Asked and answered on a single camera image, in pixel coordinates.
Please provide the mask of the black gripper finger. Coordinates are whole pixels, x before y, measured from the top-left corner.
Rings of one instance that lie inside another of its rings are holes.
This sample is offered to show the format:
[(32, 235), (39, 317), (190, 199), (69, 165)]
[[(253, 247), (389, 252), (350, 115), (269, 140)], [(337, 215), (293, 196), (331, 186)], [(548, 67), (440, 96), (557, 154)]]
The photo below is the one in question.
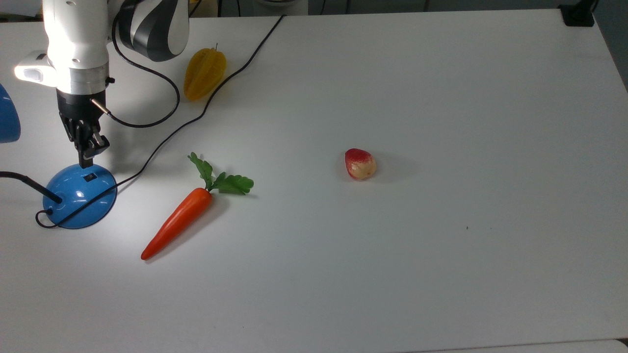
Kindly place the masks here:
[(104, 135), (100, 135), (98, 130), (92, 129), (90, 136), (90, 158), (94, 158), (103, 153), (108, 147), (110, 147), (108, 139)]
[(78, 153), (78, 164), (82, 169), (92, 167), (92, 158), (88, 156), (92, 138), (92, 127), (84, 123), (74, 123), (74, 145)]

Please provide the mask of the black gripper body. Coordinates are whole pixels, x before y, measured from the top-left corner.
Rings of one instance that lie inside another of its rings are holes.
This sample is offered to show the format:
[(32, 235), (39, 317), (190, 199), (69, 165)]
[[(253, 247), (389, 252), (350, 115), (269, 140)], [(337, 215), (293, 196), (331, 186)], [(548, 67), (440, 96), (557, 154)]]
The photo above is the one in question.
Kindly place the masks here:
[(87, 144), (88, 141), (100, 136), (99, 119), (103, 110), (93, 102), (106, 102), (105, 90), (88, 95), (69, 94), (56, 90), (57, 104), (61, 123), (69, 140), (76, 144)]

